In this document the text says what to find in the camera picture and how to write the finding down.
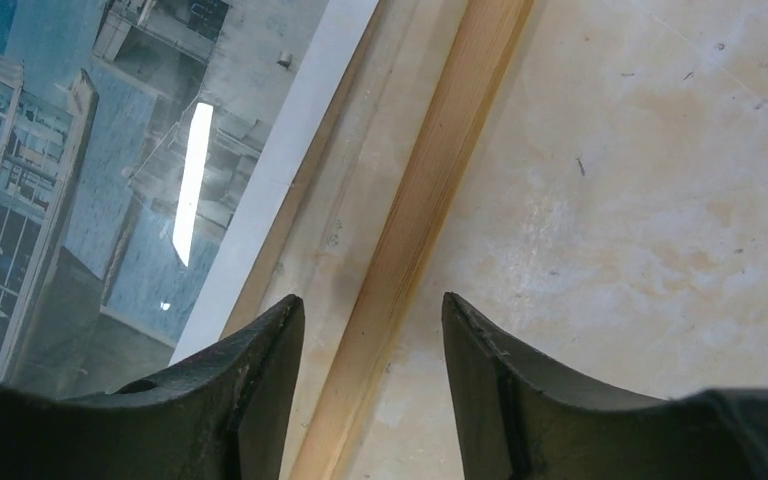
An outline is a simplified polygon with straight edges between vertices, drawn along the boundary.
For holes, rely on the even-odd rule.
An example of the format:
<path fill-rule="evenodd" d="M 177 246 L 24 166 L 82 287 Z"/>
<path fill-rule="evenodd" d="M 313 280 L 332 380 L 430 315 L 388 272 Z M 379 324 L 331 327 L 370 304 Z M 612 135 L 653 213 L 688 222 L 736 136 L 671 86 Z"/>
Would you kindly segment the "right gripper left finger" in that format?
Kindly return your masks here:
<path fill-rule="evenodd" d="M 112 393 L 54 400 L 0 384 L 0 479 L 276 479 L 304 304 Z"/>

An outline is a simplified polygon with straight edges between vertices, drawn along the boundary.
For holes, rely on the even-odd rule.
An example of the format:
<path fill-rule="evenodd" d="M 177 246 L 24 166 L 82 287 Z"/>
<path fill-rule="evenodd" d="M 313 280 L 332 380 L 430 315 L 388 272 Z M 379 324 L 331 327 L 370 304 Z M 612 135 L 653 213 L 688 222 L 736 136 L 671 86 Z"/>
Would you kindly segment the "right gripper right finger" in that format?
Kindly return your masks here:
<path fill-rule="evenodd" d="M 768 479 L 768 389 L 668 400 L 625 390 L 531 347 L 453 292 L 442 327 L 468 479 Z"/>

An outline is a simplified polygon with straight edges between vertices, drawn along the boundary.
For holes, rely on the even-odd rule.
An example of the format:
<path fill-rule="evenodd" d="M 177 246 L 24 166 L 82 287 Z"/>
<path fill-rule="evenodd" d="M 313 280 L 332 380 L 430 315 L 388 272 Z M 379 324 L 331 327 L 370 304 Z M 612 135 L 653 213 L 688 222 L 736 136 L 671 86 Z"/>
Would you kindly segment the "yellow wooden picture frame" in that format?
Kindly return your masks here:
<path fill-rule="evenodd" d="M 532 6 L 466 2 L 290 478 L 337 479 L 354 453 Z"/>

